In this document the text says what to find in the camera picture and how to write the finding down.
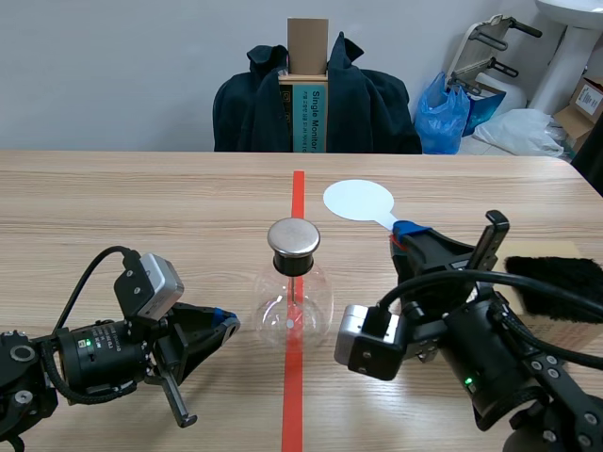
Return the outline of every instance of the black cloth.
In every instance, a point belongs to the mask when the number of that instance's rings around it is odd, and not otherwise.
[[[289,130],[279,89],[279,71],[286,69],[282,46],[258,45],[247,58],[250,71],[226,82],[214,101],[214,151],[283,152]]]
[[[572,165],[603,196],[603,116],[596,122]]]
[[[329,62],[327,153],[421,153],[408,111],[408,92],[396,77],[351,63],[364,52],[340,33]],[[236,75],[214,102],[216,152],[289,152],[279,88],[283,46],[255,47],[249,73]]]

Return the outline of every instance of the cardboard box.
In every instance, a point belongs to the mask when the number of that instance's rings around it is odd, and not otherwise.
[[[586,142],[586,138],[591,134],[595,125],[587,120],[573,106],[567,106],[562,111],[554,115],[563,130],[567,132],[567,143],[577,153],[582,145]]]
[[[290,73],[324,75],[327,72],[328,19],[289,18],[287,36]]]
[[[281,98],[293,153],[327,152],[329,79],[323,75],[281,75]]]
[[[505,271],[504,263],[510,256],[581,257],[573,242],[511,240],[502,243],[497,256],[498,262],[494,271]],[[560,321],[542,315],[529,315],[515,289],[503,285],[496,285],[495,289],[509,301],[511,309],[536,337],[555,346],[581,350],[603,332],[603,324]]]
[[[595,123],[603,112],[603,78],[583,77],[578,83],[570,105]]]

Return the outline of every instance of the glass bottle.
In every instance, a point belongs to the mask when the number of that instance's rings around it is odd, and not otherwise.
[[[255,280],[255,329],[278,349],[315,347],[326,338],[334,313],[331,284],[314,262],[320,233],[310,221],[285,218],[270,227],[268,243],[274,258]]]

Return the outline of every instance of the blue plastic bag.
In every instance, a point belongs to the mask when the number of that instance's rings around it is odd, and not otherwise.
[[[463,89],[446,92],[446,76],[439,73],[423,92],[416,110],[415,129],[421,137],[423,153],[459,152],[469,107]]]

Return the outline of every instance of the handle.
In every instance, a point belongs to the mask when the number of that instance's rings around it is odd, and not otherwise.
[[[481,95],[481,88],[477,87],[465,80],[463,80],[462,78],[459,78],[458,75],[456,73],[452,73],[452,76],[450,78],[450,81],[448,82],[449,85],[458,85],[460,87],[462,87],[465,91],[467,91],[470,94],[473,94],[474,96],[480,96]]]
[[[542,38],[543,32],[526,24],[518,22],[515,18],[511,18],[511,24],[509,28],[515,28],[516,30],[523,31],[524,33],[533,36],[534,38]]]
[[[516,78],[519,75],[519,71],[517,69],[513,69],[506,64],[502,64],[496,58],[492,57],[490,60],[490,64],[488,65],[489,69],[496,69],[500,73],[504,73],[505,75],[509,75],[512,78]]]
[[[469,39],[478,40],[479,42],[489,45],[490,47],[495,48],[500,52],[504,52],[509,48],[509,44],[504,40],[500,40],[498,38],[495,38],[494,36],[490,36],[487,33],[480,31],[478,28],[476,28],[473,33],[469,35]]]

